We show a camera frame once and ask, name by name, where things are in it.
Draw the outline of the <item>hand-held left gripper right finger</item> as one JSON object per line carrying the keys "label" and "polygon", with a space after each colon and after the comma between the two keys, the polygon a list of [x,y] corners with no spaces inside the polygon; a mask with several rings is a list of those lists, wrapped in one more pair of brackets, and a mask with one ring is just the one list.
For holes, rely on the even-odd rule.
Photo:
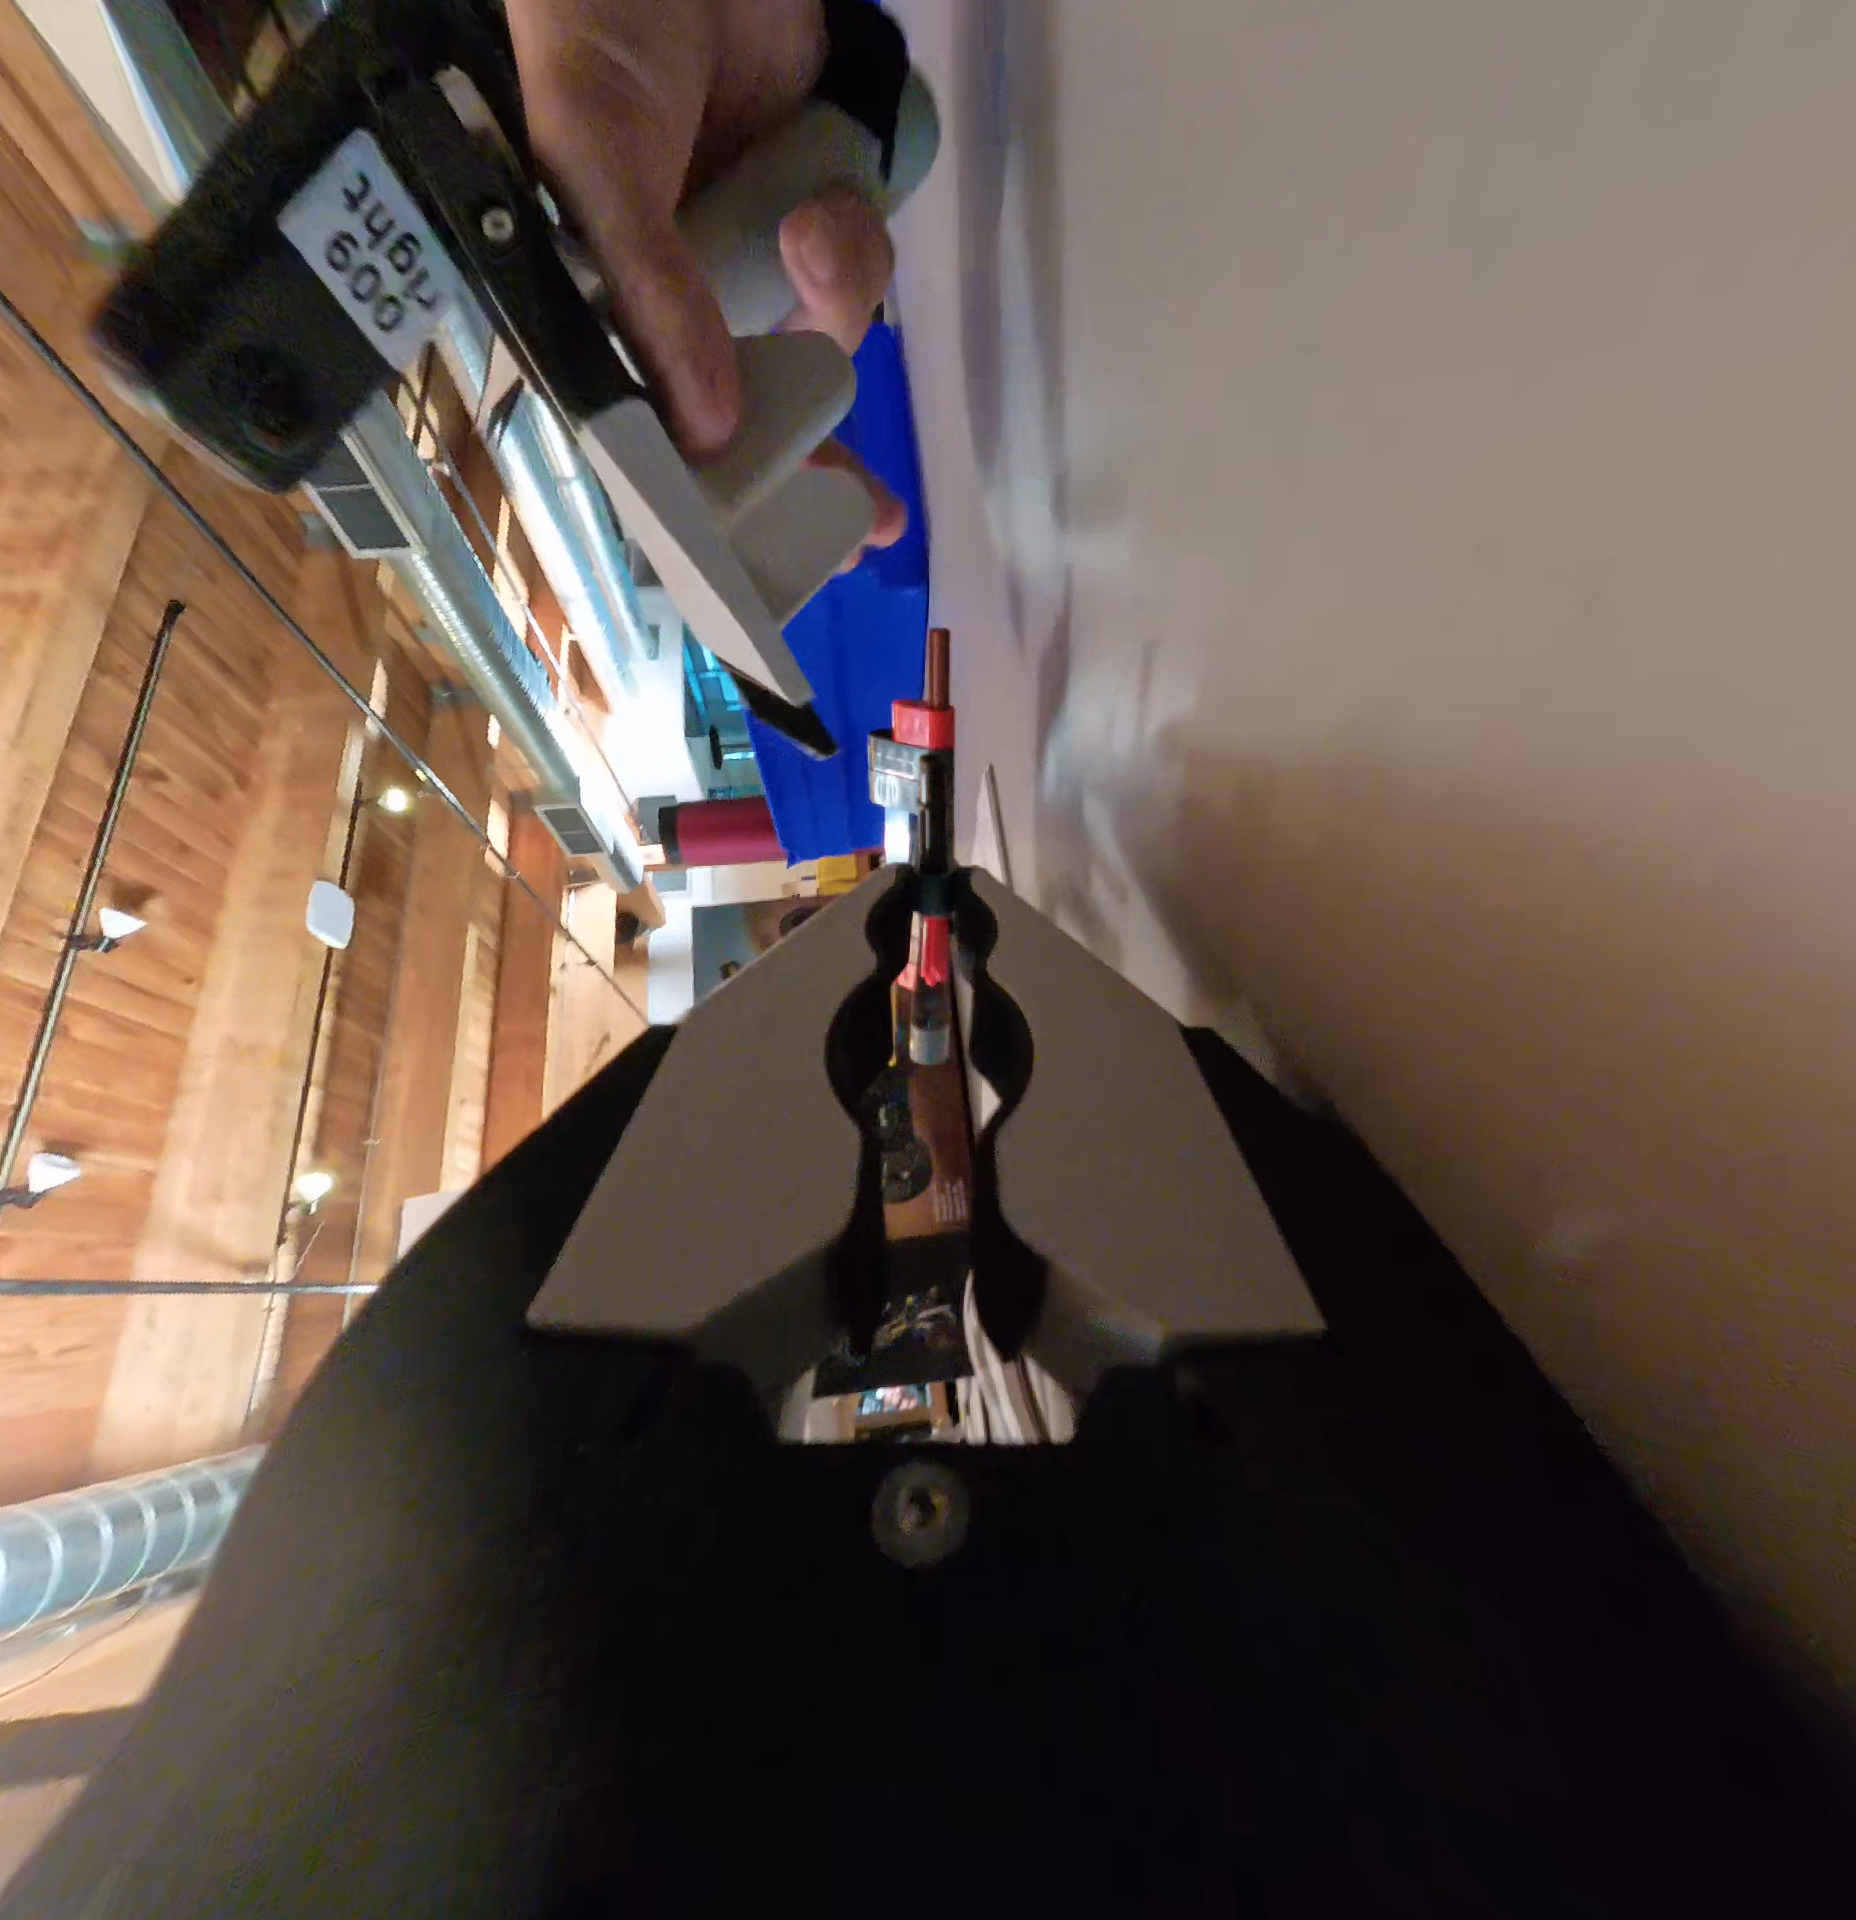
{"label": "hand-held left gripper right finger", "polygon": [[1323,1309],[1178,1018],[963,874],[973,1296],[994,1371],[1085,1412],[1115,1371],[1321,1341]]}

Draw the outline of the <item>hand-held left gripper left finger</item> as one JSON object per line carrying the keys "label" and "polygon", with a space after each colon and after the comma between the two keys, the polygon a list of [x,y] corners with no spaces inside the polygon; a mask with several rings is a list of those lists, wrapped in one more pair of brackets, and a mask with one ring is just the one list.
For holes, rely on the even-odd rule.
{"label": "hand-held left gripper left finger", "polygon": [[911,868],[884,865],[665,1031],[528,1305],[542,1336],[739,1371],[781,1414],[886,1288],[878,1083]]}

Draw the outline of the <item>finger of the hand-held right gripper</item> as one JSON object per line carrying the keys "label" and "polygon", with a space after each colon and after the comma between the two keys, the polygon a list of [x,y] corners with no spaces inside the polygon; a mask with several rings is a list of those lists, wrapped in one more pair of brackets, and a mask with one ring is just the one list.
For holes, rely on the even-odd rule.
{"label": "finger of the hand-held right gripper", "polygon": [[742,419],[722,454],[697,467],[627,348],[615,337],[607,348],[612,398],[580,416],[580,449],[615,514],[750,713],[803,754],[834,758],[786,630],[876,533],[862,475],[821,462],[857,396],[851,356],[804,330],[739,343]]}

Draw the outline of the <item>grey lego chassis assembly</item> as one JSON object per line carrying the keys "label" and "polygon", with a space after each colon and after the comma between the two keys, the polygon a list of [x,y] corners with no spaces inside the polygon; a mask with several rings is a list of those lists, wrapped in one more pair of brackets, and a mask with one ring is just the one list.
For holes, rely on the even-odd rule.
{"label": "grey lego chassis assembly", "polygon": [[872,801],[884,812],[884,856],[914,884],[907,966],[894,985],[896,1064],[950,1084],[955,1027],[955,749],[950,631],[930,628],[922,685],[897,697],[891,725],[869,736]]}

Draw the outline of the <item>lego set box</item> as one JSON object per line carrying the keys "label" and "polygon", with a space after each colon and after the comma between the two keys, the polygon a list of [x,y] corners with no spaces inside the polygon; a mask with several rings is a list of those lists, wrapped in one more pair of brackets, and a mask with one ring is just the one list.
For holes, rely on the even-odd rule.
{"label": "lego set box", "polygon": [[973,1370],[965,1334],[975,1193],[971,1101],[955,1039],[952,963],[917,981],[922,915],[876,907],[876,954],[894,961],[878,999],[862,984],[830,1037],[854,1094],[855,1191],[827,1255],[836,1333],[816,1367],[822,1402],[952,1387]]}

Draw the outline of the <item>person's right hand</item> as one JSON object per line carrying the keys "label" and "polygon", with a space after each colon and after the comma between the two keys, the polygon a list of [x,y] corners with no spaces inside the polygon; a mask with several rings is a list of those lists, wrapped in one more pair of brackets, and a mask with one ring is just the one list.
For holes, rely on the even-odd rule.
{"label": "person's right hand", "polygon": [[741,421],[729,330],[679,207],[781,127],[830,51],[821,1],[508,1],[543,176],[688,454]]}

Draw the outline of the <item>tagged blue storage bin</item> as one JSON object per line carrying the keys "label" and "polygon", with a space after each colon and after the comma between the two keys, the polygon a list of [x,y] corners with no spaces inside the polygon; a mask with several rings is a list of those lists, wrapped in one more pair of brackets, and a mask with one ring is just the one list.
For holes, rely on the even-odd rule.
{"label": "tagged blue storage bin", "polygon": [[907,528],[869,548],[791,620],[789,643],[834,733],[831,758],[807,755],[750,718],[750,740],[785,856],[804,863],[880,849],[884,812],[872,800],[869,733],[886,731],[894,702],[917,697],[930,611],[929,514],[917,421],[900,332],[883,315],[855,351],[857,394],[837,440],[904,506]]}

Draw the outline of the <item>open instruction booklet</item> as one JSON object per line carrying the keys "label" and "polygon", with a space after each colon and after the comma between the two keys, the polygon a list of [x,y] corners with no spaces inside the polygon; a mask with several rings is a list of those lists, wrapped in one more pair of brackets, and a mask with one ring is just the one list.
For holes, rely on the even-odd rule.
{"label": "open instruction booklet", "polygon": [[[993,761],[982,771],[968,863],[1014,891],[1009,811]],[[960,1382],[960,1428],[968,1445],[1067,1445],[1078,1406],[1027,1355],[1004,1357],[982,1324],[975,1275],[963,1281],[963,1348],[971,1375]]]}

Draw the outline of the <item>maroon water bottle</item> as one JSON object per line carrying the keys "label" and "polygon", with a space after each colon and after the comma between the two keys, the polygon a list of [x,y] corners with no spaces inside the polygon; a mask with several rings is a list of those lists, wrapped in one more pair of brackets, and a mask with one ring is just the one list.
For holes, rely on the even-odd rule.
{"label": "maroon water bottle", "polygon": [[665,863],[685,871],[786,863],[764,795],[664,801],[654,812]]}

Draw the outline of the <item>black lighting track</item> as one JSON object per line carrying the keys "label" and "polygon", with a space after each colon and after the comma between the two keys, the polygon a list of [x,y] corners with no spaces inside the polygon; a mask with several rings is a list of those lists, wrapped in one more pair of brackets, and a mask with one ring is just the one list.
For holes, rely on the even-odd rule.
{"label": "black lighting track", "polygon": [[29,1126],[36,1115],[36,1106],[42,1098],[42,1084],[47,1081],[47,1069],[54,1056],[54,1043],[57,1039],[60,1022],[66,1013],[66,1006],[74,992],[76,967],[84,956],[105,954],[123,940],[118,935],[106,933],[102,925],[105,915],[99,909],[99,884],[106,874],[106,865],[118,841],[118,831],[126,811],[126,792],[131,789],[135,771],[140,769],[153,706],[157,702],[159,685],[173,654],[173,640],[188,609],[190,607],[184,599],[168,599],[150,638],[149,660],[129,712],[124,738],[115,755],[115,769],[105,792],[105,803],[99,808],[97,827],[93,831],[90,847],[84,859],[74,907],[69,913],[56,953],[54,971],[47,993],[42,999],[42,1011],[29,1041],[25,1073],[14,1096],[4,1134],[0,1137],[0,1220],[4,1213],[32,1211],[48,1193],[77,1180],[83,1174],[81,1166],[76,1171],[48,1168],[48,1183],[37,1183],[36,1174],[32,1168],[23,1168],[23,1148],[29,1140]]}

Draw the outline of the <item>slim silver air duct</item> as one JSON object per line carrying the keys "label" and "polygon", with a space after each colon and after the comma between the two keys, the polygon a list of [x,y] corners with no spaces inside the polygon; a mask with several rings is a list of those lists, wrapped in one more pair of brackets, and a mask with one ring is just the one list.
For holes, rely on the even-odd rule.
{"label": "slim silver air duct", "polygon": [[551,401],[496,348],[477,425],[512,514],[605,697],[644,689],[647,623],[605,493]]}

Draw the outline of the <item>large silver air duct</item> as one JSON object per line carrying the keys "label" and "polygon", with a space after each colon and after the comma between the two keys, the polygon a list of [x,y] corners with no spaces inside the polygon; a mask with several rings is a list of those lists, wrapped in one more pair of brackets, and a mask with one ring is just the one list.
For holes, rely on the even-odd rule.
{"label": "large silver air duct", "polygon": [[508,620],[501,599],[452,506],[424,469],[394,400],[375,391],[307,482],[373,483],[412,533],[412,550],[383,560],[409,590],[429,634],[459,665],[501,736],[528,761],[538,806],[583,808],[612,852],[591,863],[620,893],[644,887],[642,844],[612,774],[562,710],[558,685]]}

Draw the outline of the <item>ribbed silver air duct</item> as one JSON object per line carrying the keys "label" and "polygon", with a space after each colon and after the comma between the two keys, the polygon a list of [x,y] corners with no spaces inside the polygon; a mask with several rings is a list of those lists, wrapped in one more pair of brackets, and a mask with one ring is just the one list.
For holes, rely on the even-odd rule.
{"label": "ribbed silver air duct", "polygon": [[204,1570],[265,1445],[0,1507],[0,1644]]}

